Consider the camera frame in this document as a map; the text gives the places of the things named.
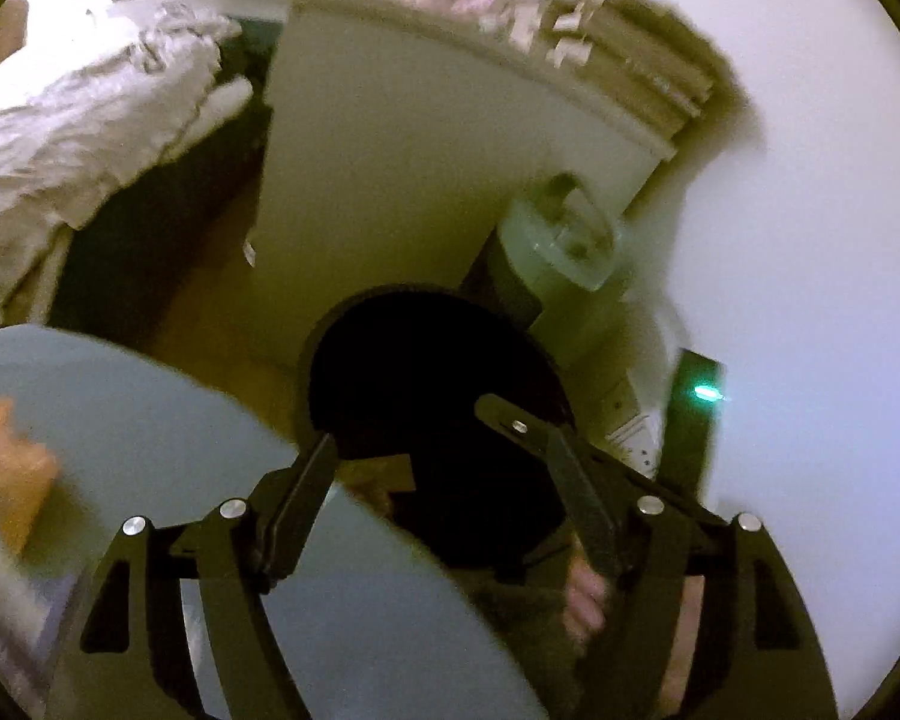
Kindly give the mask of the person's right hand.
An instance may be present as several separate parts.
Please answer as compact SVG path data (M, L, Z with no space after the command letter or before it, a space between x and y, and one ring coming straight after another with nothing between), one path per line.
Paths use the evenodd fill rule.
M605 629L611 585L590 566L585 554L575 553L567 567L562 622L572 645L585 652L595 635Z

